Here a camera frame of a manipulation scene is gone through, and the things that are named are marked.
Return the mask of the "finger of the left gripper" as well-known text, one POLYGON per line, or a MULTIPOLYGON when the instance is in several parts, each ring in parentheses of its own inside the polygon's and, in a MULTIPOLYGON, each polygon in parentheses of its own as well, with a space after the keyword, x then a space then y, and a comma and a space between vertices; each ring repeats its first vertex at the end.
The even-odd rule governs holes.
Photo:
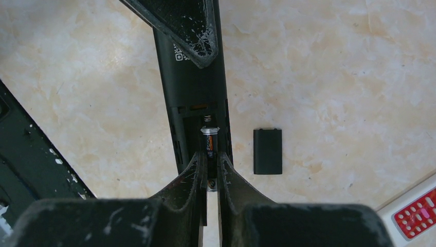
POLYGON ((198 67, 218 56, 216 1, 122 0, 133 13, 169 38, 198 67))

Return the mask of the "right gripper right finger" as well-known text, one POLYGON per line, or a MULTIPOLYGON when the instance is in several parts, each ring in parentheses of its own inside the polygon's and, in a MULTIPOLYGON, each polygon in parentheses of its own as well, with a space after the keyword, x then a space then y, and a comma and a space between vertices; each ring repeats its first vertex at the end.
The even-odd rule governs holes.
POLYGON ((277 203, 217 156, 221 246, 393 246, 386 227, 361 204, 277 203))

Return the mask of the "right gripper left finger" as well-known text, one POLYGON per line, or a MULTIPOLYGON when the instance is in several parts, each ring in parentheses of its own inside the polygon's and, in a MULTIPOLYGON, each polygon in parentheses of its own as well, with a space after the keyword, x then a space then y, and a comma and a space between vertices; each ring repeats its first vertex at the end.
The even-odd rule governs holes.
POLYGON ((207 224, 207 156, 146 199, 44 199, 1 246, 201 246, 207 224))

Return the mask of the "black remote control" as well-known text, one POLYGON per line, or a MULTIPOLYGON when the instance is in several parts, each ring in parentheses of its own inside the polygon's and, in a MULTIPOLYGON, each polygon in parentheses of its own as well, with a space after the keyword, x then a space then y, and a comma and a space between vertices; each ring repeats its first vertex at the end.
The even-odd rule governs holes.
POLYGON ((219 53, 206 68, 198 68, 162 32, 153 30, 178 173, 195 152, 205 150, 201 127, 207 125, 207 116, 212 118, 209 126, 220 129, 217 150, 233 158, 219 2, 213 1, 213 7, 219 53))

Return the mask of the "black battery cover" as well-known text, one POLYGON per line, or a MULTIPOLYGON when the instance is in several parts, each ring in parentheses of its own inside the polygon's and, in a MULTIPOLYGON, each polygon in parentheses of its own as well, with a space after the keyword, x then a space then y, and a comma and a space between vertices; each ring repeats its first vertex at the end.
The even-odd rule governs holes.
POLYGON ((253 131, 253 172, 257 175, 283 173, 281 129, 255 129, 253 131))

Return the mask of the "black AAA battery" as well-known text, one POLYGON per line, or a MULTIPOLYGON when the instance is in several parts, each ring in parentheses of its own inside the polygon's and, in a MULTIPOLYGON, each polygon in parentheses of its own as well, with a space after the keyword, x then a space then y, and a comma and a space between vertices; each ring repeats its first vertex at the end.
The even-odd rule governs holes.
POLYGON ((207 189, 210 192, 216 192, 217 190, 217 137, 219 127, 203 126, 201 133, 205 139, 205 150, 207 155, 207 189))

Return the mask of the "white red remote control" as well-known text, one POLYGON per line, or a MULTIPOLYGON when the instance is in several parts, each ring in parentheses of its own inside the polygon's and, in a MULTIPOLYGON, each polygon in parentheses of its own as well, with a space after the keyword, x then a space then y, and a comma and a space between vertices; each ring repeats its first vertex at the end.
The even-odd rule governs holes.
POLYGON ((435 227, 435 180, 418 184, 377 213, 394 246, 406 246, 435 227))

